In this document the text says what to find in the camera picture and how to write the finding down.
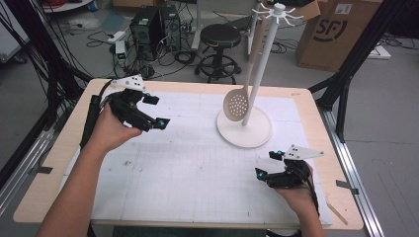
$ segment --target hand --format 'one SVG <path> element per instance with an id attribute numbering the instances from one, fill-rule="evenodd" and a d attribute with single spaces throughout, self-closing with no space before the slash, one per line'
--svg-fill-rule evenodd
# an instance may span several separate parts
<path id="1" fill-rule="evenodd" d="M 112 114 L 111 107 L 106 103 L 86 146 L 92 145 L 98 151 L 107 153 L 141 134 L 142 131 L 138 128 L 123 125 Z"/>
<path id="2" fill-rule="evenodd" d="M 311 175 L 313 169 L 310 165 L 307 164 L 307 166 L 310 170 L 310 177 L 308 177 L 308 179 L 314 187 Z M 275 189 L 275 191 L 287 201 L 290 208 L 295 211 L 296 214 L 307 211 L 309 207 L 314 206 L 308 185 L 302 185 L 294 189 Z"/>

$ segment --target aluminum extrusion rail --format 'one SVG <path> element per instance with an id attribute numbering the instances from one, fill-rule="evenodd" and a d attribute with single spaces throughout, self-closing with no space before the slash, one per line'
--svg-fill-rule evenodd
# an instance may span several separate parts
<path id="1" fill-rule="evenodd" d="M 321 109 L 319 109 L 319 112 L 326 124 L 330 139 L 338 155 L 339 162 L 341 163 L 348 183 L 351 188 L 358 190 L 358 193 L 354 195 L 354 199 L 358 205 L 358 209 L 360 210 L 370 236 L 383 237 L 384 234 L 381 230 L 381 226 L 379 225 L 377 216 L 373 210 L 370 200 L 368 199 L 361 178 L 358 175 L 357 168 L 355 167 L 352 156 L 349 153 L 348 146 L 340 141 L 338 134 L 335 132 L 336 119 L 333 113 L 323 111 Z"/>

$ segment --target gray floor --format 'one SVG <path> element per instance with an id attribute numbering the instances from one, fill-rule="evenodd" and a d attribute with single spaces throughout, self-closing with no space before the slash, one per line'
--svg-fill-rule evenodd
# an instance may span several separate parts
<path id="1" fill-rule="evenodd" d="M 73 17 L 81 16 L 85 10 L 72 14 Z M 93 15 L 101 22 L 106 22 L 115 16 L 113 14 L 108 7 Z M 210 21 L 222 22 L 224 19 L 211 18 Z M 126 24 L 127 20 L 119 24 L 116 31 L 123 30 Z M 109 30 L 113 26 L 103 27 Z M 303 27 L 283 29 L 278 37 L 299 40 L 302 30 Z M 96 77 L 108 75 L 113 66 L 109 47 L 87 47 L 87 36 L 92 33 L 67 35 L 66 39 L 73 54 L 91 74 Z M 243 69 L 247 59 L 245 39 L 238 48 L 227 52 L 237 59 Z M 391 46 L 386 49 L 391 54 L 391 60 L 368 59 L 353 80 L 345 138 L 384 235 L 417 236 L 419 189 L 416 179 L 419 175 L 416 169 L 419 168 L 419 160 L 415 154 L 419 148 L 419 126 L 416 124 L 419 120 L 419 51 Z M 165 58 L 168 58 L 168 62 L 172 60 L 170 56 Z M 182 67 L 179 63 L 166 67 L 154 63 L 153 66 L 163 74 Z M 205 86 L 206 78 L 196 76 L 193 70 L 194 67 L 187 66 L 177 73 L 155 80 L 203 83 Z M 294 51 L 289 50 L 270 55 L 262 85 L 308 88 L 332 74 L 296 67 Z M 236 77 L 238 84 L 242 84 L 243 79 L 243 74 Z M 229 84 L 230 81 L 224 79 L 218 83 Z M 46 108 L 45 96 L 31 63 L 16 64 L 10 61 L 0 65 L 0 97 L 0 167 L 3 167 Z M 0 236 L 35 235 L 36 225 L 15 223 L 12 217 L 32 178 L 27 178 L 0 217 Z M 112 236 L 112 226 L 95 228 L 98 236 Z M 329 236 L 367 236 L 365 230 L 327 233 Z"/>

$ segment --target slotted spoon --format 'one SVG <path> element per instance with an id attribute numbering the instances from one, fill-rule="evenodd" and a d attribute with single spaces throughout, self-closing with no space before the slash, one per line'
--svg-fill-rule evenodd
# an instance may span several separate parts
<path id="1" fill-rule="evenodd" d="M 246 69 L 246 78 L 244 86 L 241 89 L 234 89 L 225 95 L 223 102 L 223 110 L 225 116 L 232 121 L 244 119 L 249 109 L 249 81 L 252 74 L 253 65 L 258 56 L 259 49 L 262 45 L 262 37 L 266 29 L 266 17 L 262 16 L 261 24 L 256 28 L 255 38 L 253 38 L 252 49 L 250 51 L 249 63 Z"/>

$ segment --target stool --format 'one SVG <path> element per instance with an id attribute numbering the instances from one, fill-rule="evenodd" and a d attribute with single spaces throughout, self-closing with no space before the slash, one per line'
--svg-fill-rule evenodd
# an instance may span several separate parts
<path id="1" fill-rule="evenodd" d="M 218 80 L 219 78 L 231 77 L 232 84 L 235 85 L 236 81 L 233 74 L 241 73 L 241 68 L 234 59 L 225 56 L 223 51 L 225 48 L 233 48 L 240 43 L 240 32 L 223 24 L 210 25 L 201 31 L 201 41 L 208 46 L 203 53 L 212 47 L 216 54 L 204 57 L 195 68 L 195 74 L 198 75 L 200 72 L 206 74 L 209 78 L 208 83 L 212 78 Z"/>

